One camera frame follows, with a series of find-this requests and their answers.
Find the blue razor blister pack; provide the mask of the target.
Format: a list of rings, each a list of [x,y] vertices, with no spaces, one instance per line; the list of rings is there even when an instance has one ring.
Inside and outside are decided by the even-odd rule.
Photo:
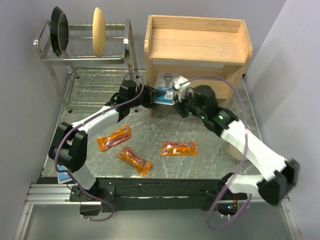
[[[66,183],[72,181],[70,176],[65,172],[67,169],[64,166],[58,165],[57,168],[60,171],[63,171],[63,172],[58,172],[57,173],[57,182],[58,182],[58,184],[66,184]]]
[[[155,103],[160,105],[174,105],[174,97],[176,95],[173,89],[173,83],[178,77],[177,73],[168,73],[159,71],[156,78],[155,88],[160,91],[165,91],[165,94],[155,98]]]

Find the wooden two-tier shelf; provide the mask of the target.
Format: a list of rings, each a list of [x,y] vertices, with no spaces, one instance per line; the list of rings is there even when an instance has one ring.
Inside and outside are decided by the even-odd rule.
[[[144,40],[147,85],[159,72],[192,80],[192,87],[209,85],[226,107],[234,90],[211,78],[224,78],[234,87],[253,56],[253,45],[242,19],[149,15]]]

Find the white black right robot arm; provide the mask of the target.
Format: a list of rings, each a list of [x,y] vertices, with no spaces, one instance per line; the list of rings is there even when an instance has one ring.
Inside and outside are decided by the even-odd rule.
[[[235,194],[260,195],[270,205],[276,206],[296,186],[300,164],[287,159],[265,145],[246,130],[244,123],[229,109],[219,107],[215,92],[208,85],[199,85],[189,92],[186,83],[173,85],[177,95],[174,108],[186,118],[193,115],[218,137],[242,151],[259,171],[258,175],[230,173],[222,179],[219,195],[230,199]]]

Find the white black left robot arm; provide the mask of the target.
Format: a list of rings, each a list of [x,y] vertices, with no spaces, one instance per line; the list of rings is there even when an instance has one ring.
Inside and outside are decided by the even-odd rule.
[[[164,95],[163,90],[124,80],[118,92],[97,112],[74,122],[58,124],[51,142],[48,156],[54,160],[55,170],[65,172],[82,187],[81,195],[88,201],[95,200],[100,193],[97,179],[86,166],[88,141],[103,129],[123,120],[130,110],[139,106],[152,109],[155,99]]]

